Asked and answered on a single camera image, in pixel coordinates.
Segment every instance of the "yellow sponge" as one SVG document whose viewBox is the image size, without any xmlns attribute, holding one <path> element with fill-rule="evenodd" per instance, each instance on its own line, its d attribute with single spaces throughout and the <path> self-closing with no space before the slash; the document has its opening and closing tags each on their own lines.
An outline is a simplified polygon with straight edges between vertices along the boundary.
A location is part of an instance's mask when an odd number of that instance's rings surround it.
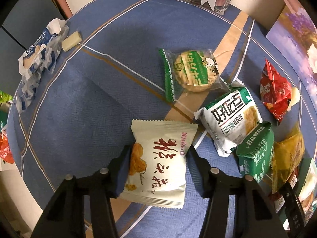
<svg viewBox="0 0 317 238">
<path fill-rule="evenodd" d="M 63 50 L 67 52 L 69 49 L 72 49 L 75 45 L 77 45 L 80 41 L 82 41 L 82 38 L 78 31 L 75 31 L 61 43 L 61 46 L 63 47 Z"/>
</svg>

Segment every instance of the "beige snack package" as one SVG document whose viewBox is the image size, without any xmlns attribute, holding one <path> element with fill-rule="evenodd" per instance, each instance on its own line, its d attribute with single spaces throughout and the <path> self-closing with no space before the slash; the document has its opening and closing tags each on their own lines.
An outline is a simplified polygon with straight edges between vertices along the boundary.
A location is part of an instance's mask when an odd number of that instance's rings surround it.
<svg viewBox="0 0 317 238">
<path fill-rule="evenodd" d="M 186 153 L 197 124 L 133 120 L 130 170 L 120 198 L 151 206 L 183 208 Z"/>
</svg>

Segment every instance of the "yellow snack package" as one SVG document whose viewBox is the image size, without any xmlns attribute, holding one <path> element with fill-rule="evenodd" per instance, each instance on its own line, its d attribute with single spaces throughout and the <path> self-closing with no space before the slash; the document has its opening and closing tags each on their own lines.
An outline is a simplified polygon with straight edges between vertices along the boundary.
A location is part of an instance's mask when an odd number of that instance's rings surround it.
<svg viewBox="0 0 317 238">
<path fill-rule="evenodd" d="M 304 138 L 298 123 L 292 128 L 286 139 L 274 142 L 272 158 L 272 192 L 277 192 L 286 183 L 291 173 L 299 165 L 304 155 Z"/>
</svg>

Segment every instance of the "table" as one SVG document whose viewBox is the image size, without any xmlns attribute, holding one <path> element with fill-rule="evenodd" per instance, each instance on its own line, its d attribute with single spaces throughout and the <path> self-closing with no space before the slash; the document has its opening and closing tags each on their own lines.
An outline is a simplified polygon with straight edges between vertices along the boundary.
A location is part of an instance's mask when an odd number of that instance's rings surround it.
<svg viewBox="0 0 317 238">
<path fill-rule="evenodd" d="M 317 114 L 297 74 L 265 38 L 263 27 L 229 6 L 224 17 L 181 0 L 95 0 L 72 16 L 82 45 L 62 52 L 53 74 L 42 75 L 36 98 L 26 112 L 12 106 L 8 136 L 20 173 L 44 208 L 66 174 L 88 176 L 106 167 L 125 144 L 132 144 L 132 119 L 192 121 L 193 112 L 219 94 L 183 94 L 164 99 L 164 67 L 158 49 L 173 52 L 212 49 L 222 77 L 239 78 L 250 90 L 262 118 L 275 122 L 259 96 L 267 58 L 301 92 L 280 126 L 283 140 L 298 121 L 307 157 L 316 158 Z M 201 129 L 193 144 L 211 166 L 240 176 L 233 155 L 220 158 Z M 195 191 L 188 169 L 183 209 L 131 203 L 116 222 L 121 237 L 198 237 L 208 200 Z M 89 211 L 89 200 L 85 200 Z M 89 225 L 89 214 L 86 214 Z M 230 198 L 227 236 L 231 237 L 234 197 Z"/>
</svg>

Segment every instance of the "dark gray panel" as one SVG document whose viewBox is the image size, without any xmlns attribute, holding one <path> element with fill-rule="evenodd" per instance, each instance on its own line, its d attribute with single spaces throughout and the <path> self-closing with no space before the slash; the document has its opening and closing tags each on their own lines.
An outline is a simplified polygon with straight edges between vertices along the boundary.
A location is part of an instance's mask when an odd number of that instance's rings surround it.
<svg viewBox="0 0 317 238">
<path fill-rule="evenodd" d="M 14 95 L 21 81 L 18 58 L 24 53 L 3 29 L 0 29 L 0 90 Z"/>
<path fill-rule="evenodd" d="M 29 48 L 55 18 L 63 19 L 52 0 L 19 0 L 3 26 L 24 47 Z"/>
</svg>

